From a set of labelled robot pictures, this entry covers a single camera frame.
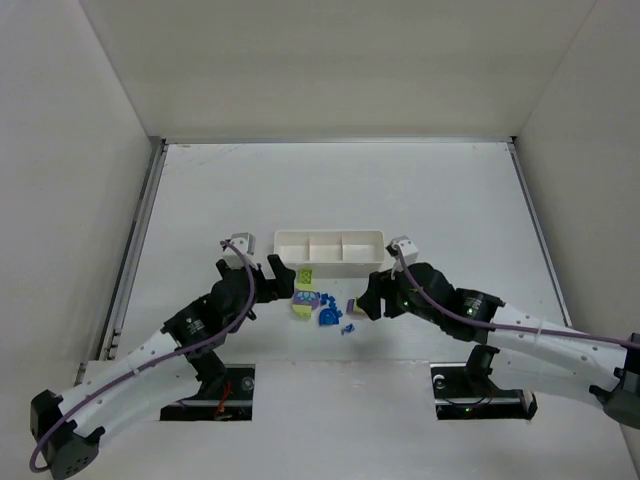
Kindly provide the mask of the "lime green lego brick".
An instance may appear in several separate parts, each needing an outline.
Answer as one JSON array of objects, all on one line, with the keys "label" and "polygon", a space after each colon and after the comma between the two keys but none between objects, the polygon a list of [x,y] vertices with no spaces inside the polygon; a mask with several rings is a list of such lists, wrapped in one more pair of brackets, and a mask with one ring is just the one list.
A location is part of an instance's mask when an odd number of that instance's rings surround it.
[{"label": "lime green lego brick", "polygon": [[297,272],[297,283],[304,288],[313,285],[313,270],[311,268],[302,268]]}]

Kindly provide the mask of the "purple round lego piece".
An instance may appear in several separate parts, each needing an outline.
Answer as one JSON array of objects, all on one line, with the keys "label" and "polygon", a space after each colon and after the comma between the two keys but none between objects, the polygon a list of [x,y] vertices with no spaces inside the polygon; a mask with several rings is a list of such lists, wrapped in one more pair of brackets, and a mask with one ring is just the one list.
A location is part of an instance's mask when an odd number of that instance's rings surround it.
[{"label": "purple round lego piece", "polygon": [[321,295],[316,291],[296,290],[292,302],[294,306],[305,306],[315,310],[320,304]]}]

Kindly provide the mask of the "small blue lego piece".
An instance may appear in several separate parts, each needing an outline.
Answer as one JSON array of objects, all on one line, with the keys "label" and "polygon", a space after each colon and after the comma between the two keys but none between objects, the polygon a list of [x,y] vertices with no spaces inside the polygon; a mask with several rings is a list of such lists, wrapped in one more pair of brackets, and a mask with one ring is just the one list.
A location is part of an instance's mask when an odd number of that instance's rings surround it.
[{"label": "small blue lego piece", "polygon": [[355,331],[355,326],[353,324],[345,325],[340,330],[342,335],[348,335],[354,331]]}]

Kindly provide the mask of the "lime lego plate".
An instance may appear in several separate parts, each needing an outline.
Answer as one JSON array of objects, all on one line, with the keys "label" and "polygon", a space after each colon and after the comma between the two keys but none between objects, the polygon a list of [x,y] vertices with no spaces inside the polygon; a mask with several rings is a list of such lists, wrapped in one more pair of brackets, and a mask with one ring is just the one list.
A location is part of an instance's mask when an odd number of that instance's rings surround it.
[{"label": "lime lego plate", "polygon": [[309,320],[313,313],[313,307],[306,304],[293,304],[292,310],[295,315],[302,320]]}]

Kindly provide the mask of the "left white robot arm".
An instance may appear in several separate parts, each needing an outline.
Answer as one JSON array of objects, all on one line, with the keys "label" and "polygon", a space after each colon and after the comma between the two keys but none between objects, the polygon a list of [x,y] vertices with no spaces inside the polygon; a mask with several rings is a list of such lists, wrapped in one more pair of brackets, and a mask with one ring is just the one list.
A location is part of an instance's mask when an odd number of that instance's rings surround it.
[{"label": "left white robot arm", "polygon": [[245,255],[239,260],[237,268],[219,260],[221,278],[211,291],[121,360],[61,393],[44,390],[32,399],[32,472],[68,479],[96,459],[102,443],[132,423],[171,403],[212,393],[223,383],[226,367],[216,348],[245,320],[255,319],[255,305],[294,293],[296,273],[279,256],[267,258],[272,278]]}]

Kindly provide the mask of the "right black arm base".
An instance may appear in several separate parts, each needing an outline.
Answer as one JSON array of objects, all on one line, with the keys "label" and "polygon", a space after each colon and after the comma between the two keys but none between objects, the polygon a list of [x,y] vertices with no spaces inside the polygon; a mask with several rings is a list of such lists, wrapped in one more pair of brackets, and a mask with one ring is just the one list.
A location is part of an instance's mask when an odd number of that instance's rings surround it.
[{"label": "right black arm base", "polygon": [[476,345],[465,363],[431,363],[436,417],[441,421],[530,421],[538,410],[532,392],[500,389],[490,379],[494,347]]}]

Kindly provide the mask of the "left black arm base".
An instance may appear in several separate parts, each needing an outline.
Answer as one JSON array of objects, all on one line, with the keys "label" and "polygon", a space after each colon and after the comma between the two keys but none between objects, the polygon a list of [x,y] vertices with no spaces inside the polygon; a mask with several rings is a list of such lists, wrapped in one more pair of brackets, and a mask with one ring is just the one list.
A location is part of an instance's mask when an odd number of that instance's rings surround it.
[{"label": "left black arm base", "polygon": [[248,422],[253,417],[256,365],[227,363],[212,387],[161,409],[161,422]]}]

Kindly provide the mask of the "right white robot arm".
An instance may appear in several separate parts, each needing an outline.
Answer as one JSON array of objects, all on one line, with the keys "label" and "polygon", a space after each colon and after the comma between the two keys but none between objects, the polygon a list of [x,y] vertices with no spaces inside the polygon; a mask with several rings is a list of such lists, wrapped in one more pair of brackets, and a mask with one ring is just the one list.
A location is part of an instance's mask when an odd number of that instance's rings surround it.
[{"label": "right white robot arm", "polygon": [[588,335],[527,315],[500,298],[456,288],[427,263],[370,275],[356,301],[372,320],[412,314],[474,348],[465,365],[481,395],[522,390],[570,398],[639,426],[639,336]]}]

